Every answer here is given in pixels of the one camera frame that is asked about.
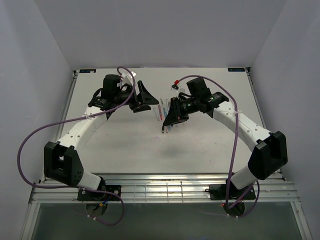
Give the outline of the light blue pen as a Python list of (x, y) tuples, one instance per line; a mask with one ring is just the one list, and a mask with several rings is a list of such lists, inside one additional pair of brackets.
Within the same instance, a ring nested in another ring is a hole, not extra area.
[(164, 110), (163, 110), (165, 118), (168, 116), (169, 110), (170, 110), (169, 101), (168, 99), (166, 99), (164, 102)]

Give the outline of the pink highlighter pen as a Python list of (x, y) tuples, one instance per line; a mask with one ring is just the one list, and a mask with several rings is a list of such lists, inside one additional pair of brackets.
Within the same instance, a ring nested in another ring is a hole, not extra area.
[(159, 111), (159, 117), (161, 120), (163, 120), (163, 113), (162, 113), (162, 107), (160, 104), (158, 104), (158, 111)]

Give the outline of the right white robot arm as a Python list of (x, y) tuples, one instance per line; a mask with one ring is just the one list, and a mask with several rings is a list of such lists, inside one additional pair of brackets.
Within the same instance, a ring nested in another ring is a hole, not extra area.
[(288, 163), (287, 141), (281, 131), (271, 132), (259, 126), (238, 109), (233, 96), (222, 89), (212, 93), (205, 81), (207, 77), (190, 75), (186, 83), (189, 94), (180, 92), (170, 100), (170, 109), (163, 126), (184, 123), (189, 115), (201, 112), (231, 130), (234, 136), (231, 163), (235, 161), (238, 140), (242, 140), (251, 151), (248, 163), (236, 173), (229, 168), (225, 193), (237, 199), (251, 184), (265, 180)]

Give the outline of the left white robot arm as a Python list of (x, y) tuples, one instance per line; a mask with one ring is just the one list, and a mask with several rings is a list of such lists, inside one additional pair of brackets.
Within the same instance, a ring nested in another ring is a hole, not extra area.
[(142, 81), (134, 83), (133, 73), (107, 74), (83, 114), (83, 118), (56, 142), (44, 147), (45, 177), (69, 187), (85, 188), (95, 199), (106, 195), (104, 180), (84, 170), (79, 152), (97, 129), (103, 125), (118, 106), (129, 106), (134, 113), (149, 111), (159, 101), (145, 88)]

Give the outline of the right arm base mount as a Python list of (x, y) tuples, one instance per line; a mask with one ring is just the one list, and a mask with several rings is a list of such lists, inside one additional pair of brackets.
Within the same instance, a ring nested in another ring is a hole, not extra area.
[[(205, 193), (209, 194), (211, 200), (225, 200), (227, 194), (227, 183), (210, 184), (208, 188), (204, 190)], [(254, 185), (245, 186), (242, 189), (237, 189), (231, 182), (229, 187), (229, 200), (237, 200), (241, 197), (241, 200), (255, 200), (256, 194)]]

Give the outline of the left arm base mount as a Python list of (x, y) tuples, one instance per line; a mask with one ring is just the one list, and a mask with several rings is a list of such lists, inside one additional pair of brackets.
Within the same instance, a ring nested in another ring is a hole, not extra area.
[(97, 188), (99, 192), (92, 192), (88, 190), (79, 190), (77, 194), (78, 201), (119, 201), (121, 197), (122, 186), (118, 184), (106, 183), (104, 178), (101, 178), (100, 184)]

